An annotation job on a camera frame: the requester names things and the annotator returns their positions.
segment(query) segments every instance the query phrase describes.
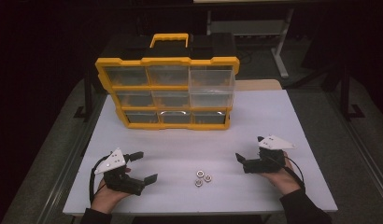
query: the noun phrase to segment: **transparent drawer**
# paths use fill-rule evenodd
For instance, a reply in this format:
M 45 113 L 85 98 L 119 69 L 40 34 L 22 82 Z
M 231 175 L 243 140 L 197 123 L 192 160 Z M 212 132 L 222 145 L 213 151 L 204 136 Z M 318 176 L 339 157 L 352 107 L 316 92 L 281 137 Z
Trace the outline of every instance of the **transparent drawer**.
M 160 111 L 159 116 L 162 123 L 187 124 L 192 120 L 190 111 Z
M 186 86 L 188 85 L 188 66 L 154 65 L 148 67 L 151 85 Z
M 232 86 L 234 72 L 232 66 L 191 66 L 189 85 L 198 86 Z
M 224 124 L 226 111 L 194 111 L 192 117 L 196 124 Z
M 130 123 L 158 123 L 156 111 L 125 111 L 125 116 Z
M 148 86 L 145 67 L 105 67 L 114 86 Z
M 150 91 L 116 91 L 122 106 L 154 106 Z
M 152 91 L 151 94 L 158 107 L 190 107 L 187 91 Z
M 195 92 L 190 93 L 191 107 L 231 107 L 233 92 Z

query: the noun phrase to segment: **silver ring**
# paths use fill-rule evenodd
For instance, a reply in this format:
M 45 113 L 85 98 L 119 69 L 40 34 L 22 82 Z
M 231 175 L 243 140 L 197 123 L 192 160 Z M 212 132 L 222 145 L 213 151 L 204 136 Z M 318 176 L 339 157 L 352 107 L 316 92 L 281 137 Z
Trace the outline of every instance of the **silver ring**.
M 200 188 L 201 186 L 203 186 L 203 181 L 201 179 L 197 179 L 195 180 L 195 186 L 197 186 L 198 188 Z
M 206 175 L 206 176 L 204 176 L 204 180 L 205 180 L 205 182 L 210 182 L 212 180 L 212 176 Z
M 197 176 L 198 176 L 198 178 L 203 178 L 204 172 L 203 171 L 197 171 Z

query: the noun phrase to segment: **desk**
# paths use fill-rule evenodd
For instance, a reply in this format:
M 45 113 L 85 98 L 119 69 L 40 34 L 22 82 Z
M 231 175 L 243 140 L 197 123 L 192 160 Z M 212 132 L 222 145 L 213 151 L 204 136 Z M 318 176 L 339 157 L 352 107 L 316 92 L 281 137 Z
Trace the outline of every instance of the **desk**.
M 302 169 L 311 200 L 325 211 L 337 210 L 286 91 L 236 91 L 231 121 L 226 131 L 131 130 L 118 120 L 108 97 L 64 213 L 79 216 L 90 207 L 90 171 L 99 159 L 117 147 L 123 153 L 145 152 L 142 160 L 129 162 L 133 169 L 131 177 L 159 176 L 141 196 L 133 195 L 121 201 L 114 213 L 179 216 L 283 211 L 277 189 L 259 175 L 244 174 L 235 158 L 235 152 L 247 159 L 256 158 L 256 137 L 270 133 L 297 146 L 287 152 Z M 194 185 L 198 170 L 213 177 L 201 188 Z M 95 189 L 101 178 L 101 175 L 96 177 Z

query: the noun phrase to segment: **carrying handle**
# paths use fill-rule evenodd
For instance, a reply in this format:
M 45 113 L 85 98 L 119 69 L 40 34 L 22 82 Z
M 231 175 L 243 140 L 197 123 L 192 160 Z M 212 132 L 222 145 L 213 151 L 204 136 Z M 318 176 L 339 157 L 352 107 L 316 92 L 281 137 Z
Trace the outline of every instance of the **carrying handle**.
M 188 47 L 189 35 L 188 34 L 156 34 L 153 36 L 153 39 L 150 43 L 150 48 L 154 47 L 156 41 L 165 41 L 165 40 L 184 40 L 185 48 Z

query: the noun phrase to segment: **white plastic part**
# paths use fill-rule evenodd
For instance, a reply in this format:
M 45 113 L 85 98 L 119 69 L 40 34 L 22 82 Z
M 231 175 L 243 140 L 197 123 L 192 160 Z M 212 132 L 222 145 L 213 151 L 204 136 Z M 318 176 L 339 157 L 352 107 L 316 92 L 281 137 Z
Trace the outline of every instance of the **white plastic part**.
M 259 142 L 259 147 L 268 149 L 295 149 L 296 146 L 280 137 L 269 135 Z
M 123 165 L 125 165 L 125 160 L 122 156 L 122 152 L 119 148 L 116 148 L 116 150 L 114 150 L 112 154 L 110 154 L 110 156 L 96 168 L 94 173 L 98 175 Z

